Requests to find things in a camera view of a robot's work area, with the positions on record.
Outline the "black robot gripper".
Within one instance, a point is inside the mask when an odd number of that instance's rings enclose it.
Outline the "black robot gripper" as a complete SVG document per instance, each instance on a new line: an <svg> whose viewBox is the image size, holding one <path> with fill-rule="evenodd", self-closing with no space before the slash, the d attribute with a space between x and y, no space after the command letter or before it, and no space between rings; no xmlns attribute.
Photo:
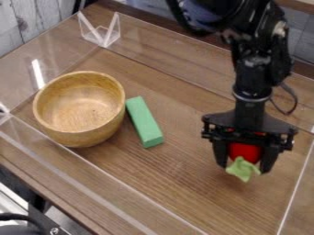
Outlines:
<svg viewBox="0 0 314 235"><path fill-rule="evenodd" d="M268 173L276 162L280 151L289 151L293 144L296 127L261 115L261 120L249 117L235 117L235 111L205 114L201 116L201 137L212 143L216 164L227 167L228 144L244 143L261 147L260 172Z"/></svg>

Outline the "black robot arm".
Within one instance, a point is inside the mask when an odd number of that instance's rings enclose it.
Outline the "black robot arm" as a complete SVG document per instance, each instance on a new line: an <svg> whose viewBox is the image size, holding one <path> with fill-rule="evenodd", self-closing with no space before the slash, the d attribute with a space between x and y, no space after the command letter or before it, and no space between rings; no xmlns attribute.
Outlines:
<svg viewBox="0 0 314 235"><path fill-rule="evenodd" d="M231 46L235 108L201 116L201 137L212 143L216 164L256 152L268 173L277 155L292 148L296 127L271 117L264 104L291 75L287 19L275 0L165 0L173 18L196 37L219 34Z"/></svg>

